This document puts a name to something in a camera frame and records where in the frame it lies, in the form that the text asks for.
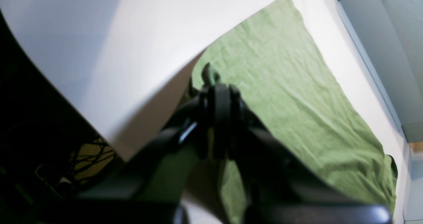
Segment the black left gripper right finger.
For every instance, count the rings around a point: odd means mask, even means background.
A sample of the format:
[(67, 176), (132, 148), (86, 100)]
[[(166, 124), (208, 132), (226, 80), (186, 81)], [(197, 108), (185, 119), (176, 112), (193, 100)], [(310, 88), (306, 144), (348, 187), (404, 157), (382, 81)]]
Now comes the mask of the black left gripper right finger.
[(215, 85), (215, 158), (234, 160), (249, 197), (243, 224), (391, 224), (383, 205), (330, 187), (281, 144), (236, 87)]

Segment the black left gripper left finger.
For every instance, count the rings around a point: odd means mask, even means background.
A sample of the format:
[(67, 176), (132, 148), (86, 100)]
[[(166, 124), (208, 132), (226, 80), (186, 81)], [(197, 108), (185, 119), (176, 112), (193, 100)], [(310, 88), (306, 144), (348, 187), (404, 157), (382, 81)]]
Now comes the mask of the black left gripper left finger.
[(203, 87), (118, 172), (76, 198), (50, 205), (51, 224), (188, 224), (180, 203), (196, 164), (208, 156), (214, 87)]

